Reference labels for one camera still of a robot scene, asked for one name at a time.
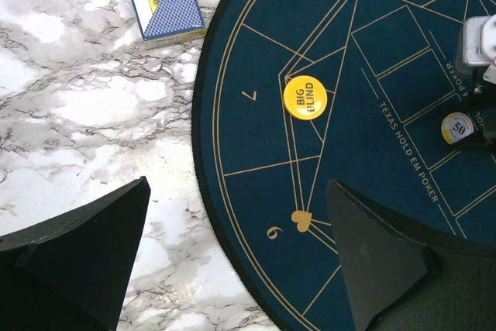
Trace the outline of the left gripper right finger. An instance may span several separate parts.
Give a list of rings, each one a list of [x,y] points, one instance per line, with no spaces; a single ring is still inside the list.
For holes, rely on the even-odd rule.
[[[331,180],[326,198],[357,330],[493,330],[495,248]]]

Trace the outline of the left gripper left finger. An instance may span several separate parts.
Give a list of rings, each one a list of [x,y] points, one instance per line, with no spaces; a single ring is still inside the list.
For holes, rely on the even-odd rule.
[[[1,237],[3,330],[115,330],[150,200],[141,177]]]

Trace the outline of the yellow fifty poker chip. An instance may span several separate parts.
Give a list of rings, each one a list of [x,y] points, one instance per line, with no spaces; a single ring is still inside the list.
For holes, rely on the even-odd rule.
[[[451,112],[442,121],[441,133],[443,139],[449,144],[468,137],[474,132],[474,124],[468,114]]]

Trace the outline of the yellow big blind button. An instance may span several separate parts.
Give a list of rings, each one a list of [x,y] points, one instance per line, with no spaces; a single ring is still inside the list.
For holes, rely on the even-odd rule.
[[[328,105],[328,92],[324,85],[309,75],[290,78],[283,91],[286,111],[294,118],[304,121],[317,119]]]

